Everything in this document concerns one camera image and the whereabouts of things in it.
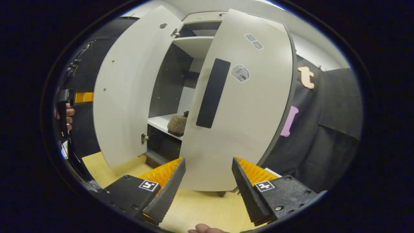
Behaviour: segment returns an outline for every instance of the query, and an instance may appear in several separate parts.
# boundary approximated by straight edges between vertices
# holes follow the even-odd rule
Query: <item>brown fuzzy object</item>
[[[174,133],[184,133],[185,124],[187,123],[187,118],[180,115],[173,115],[170,122],[168,122],[168,130]]]

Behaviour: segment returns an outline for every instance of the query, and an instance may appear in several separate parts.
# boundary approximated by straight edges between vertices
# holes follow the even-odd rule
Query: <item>stuffed toy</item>
[[[187,123],[188,112],[185,111],[183,116],[173,115],[167,125],[168,132],[177,137],[184,135],[185,124]]]

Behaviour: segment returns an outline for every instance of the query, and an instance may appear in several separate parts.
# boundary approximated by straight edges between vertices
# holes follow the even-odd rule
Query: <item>door hinge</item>
[[[146,136],[144,133],[143,134],[141,134],[141,144],[144,144],[144,142],[146,141],[146,140],[148,140],[149,139],[149,137],[148,136]]]
[[[174,29],[173,33],[171,33],[172,36],[180,37],[180,33],[178,32],[178,29]]]

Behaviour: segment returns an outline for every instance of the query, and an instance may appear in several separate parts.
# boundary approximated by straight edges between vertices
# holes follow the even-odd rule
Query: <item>black handle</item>
[[[229,69],[230,62],[216,58],[201,102],[196,125],[209,129],[213,125]]]
[[[60,143],[64,143],[69,139],[69,133],[67,132],[67,122],[66,122],[66,103],[70,103],[73,99],[73,93],[70,89],[61,90],[58,93],[58,100],[56,104],[57,112],[60,115],[59,123],[62,130],[62,137]]]

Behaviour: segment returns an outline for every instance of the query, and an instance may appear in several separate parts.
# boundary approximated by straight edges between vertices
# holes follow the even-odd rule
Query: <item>sticker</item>
[[[250,42],[256,41],[256,38],[252,34],[244,34],[244,37],[246,37],[246,39]]]
[[[233,76],[237,81],[239,81],[239,83],[244,83],[250,78],[250,72],[242,64],[237,64],[236,66],[231,68],[230,75]]]
[[[263,182],[257,183],[255,184],[255,186],[258,188],[260,192],[274,189],[274,186],[269,181],[263,181]]]
[[[252,42],[252,45],[253,45],[253,46],[254,46],[257,50],[264,49],[263,45],[262,45],[260,42],[258,42],[258,41],[254,41],[254,42]]]
[[[157,182],[152,182],[152,181],[148,181],[148,180],[144,180],[144,182],[142,182],[142,184],[139,186],[141,189],[146,189],[149,191],[154,192],[155,187],[158,185]]]

